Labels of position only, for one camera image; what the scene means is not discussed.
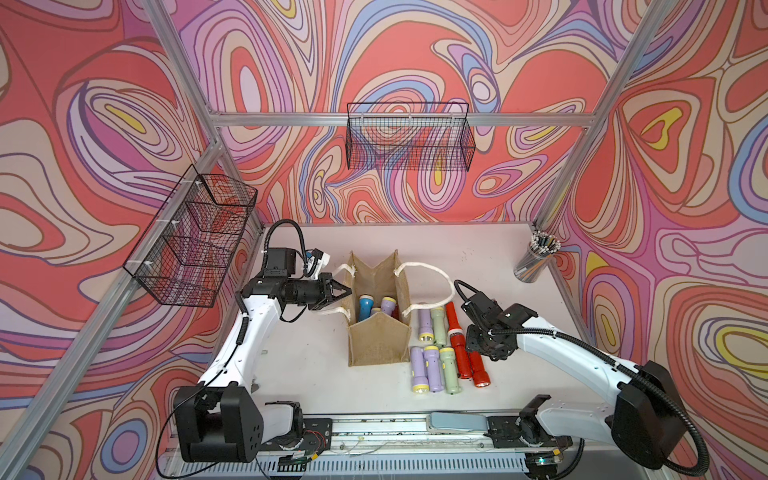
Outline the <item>blue flashlight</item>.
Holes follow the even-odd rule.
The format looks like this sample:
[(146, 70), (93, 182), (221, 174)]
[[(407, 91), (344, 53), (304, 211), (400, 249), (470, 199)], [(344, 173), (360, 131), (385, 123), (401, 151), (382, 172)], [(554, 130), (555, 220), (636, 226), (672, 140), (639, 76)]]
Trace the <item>blue flashlight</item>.
[(369, 319), (376, 307), (375, 298), (372, 295), (363, 294), (359, 297), (358, 321), (362, 322)]

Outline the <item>brown burlap tote bag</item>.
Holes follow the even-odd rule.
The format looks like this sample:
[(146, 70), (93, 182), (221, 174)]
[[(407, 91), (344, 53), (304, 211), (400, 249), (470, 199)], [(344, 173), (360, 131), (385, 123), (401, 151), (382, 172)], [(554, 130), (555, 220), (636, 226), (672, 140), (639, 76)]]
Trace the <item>brown burlap tote bag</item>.
[[(448, 294), (431, 303), (418, 303), (410, 297), (408, 268), (424, 268), (440, 275), (448, 285)], [(320, 311), (322, 315), (338, 314), (346, 323), (348, 365), (350, 367), (385, 365), (410, 360), (412, 322), (421, 310), (429, 311), (451, 301), (456, 294), (453, 282), (442, 269), (423, 262), (403, 262), (397, 252), (375, 266), (370, 266), (355, 254), (335, 270), (342, 273), (342, 284), (351, 289), (351, 295), (338, 304)], [(360, 297), (371, 296), (375, 305), (392, 297), (398, 315), (383, 311), (361, 318)]]

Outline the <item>red white flashlight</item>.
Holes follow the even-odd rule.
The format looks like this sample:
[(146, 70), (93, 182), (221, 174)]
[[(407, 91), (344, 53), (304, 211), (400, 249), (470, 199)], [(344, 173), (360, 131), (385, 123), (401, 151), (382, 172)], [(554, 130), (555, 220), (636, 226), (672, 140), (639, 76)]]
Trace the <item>red white flashlight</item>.
[(455, 306), (452, 302), (444, 305), (446, 320), (448, 324), (447, 334), (449, 337), (463, 333), (463, 328), (458, 320)]

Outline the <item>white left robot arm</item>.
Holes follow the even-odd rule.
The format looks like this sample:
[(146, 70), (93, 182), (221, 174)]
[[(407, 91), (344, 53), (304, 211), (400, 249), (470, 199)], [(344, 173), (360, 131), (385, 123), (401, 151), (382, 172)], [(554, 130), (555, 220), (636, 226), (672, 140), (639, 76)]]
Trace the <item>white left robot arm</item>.
[(236, 295), (239, 314), (198, 384), (173, 401), (181, 457), (188, 463), (249, 463), (270, 442), (305, 435), (300, 404), (252, 397), (262, 346), (288, 305), (320, 310), (352, 294), (330, 273), (316, 279), (256, 276)]

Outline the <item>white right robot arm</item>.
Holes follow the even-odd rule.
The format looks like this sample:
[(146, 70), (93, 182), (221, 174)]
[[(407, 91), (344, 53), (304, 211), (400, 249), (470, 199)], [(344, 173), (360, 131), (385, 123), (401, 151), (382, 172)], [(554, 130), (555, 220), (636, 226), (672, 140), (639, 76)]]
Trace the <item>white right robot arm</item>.
[(525, 441), (576, 437), (617, 447), (635, 463), (657, 470), (666, 466), (688, 433), (689, 419), (669, 372), (647, 362), (636, 364), (607, 354), (556, 328), (534, 310), (515, 303), (503, 309), (481, 291), (464, 297), (471, 321), (467, 348), (492, 361), (517, 351), (557, 367), (597, 394), (597, 403), (573, 402), (539, 394), (520, 412)]

